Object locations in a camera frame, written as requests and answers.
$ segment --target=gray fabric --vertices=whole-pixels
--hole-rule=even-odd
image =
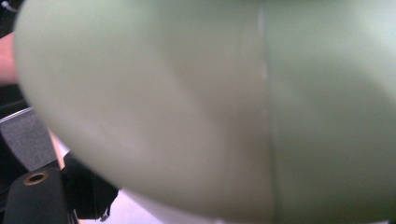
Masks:
[[[0,132],[11,151],[29,171],[56,161],[48,130],[34,111],[3,121]]]

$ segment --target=metal grommet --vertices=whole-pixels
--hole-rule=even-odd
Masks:
[[[45,181],[48,177],[49,177],[49,173],[45,171],[30,174],[23,180],[23,184],[25,186],[33,186]]]

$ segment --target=hand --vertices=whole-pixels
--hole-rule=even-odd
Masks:
[[[14,34],[0,39],[0,86],[18,82],[13,54]]]

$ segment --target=skin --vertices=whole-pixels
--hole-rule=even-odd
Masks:
[[[0,39],[0,86],[16,84],[17,70],[13,56],[14,34]]]

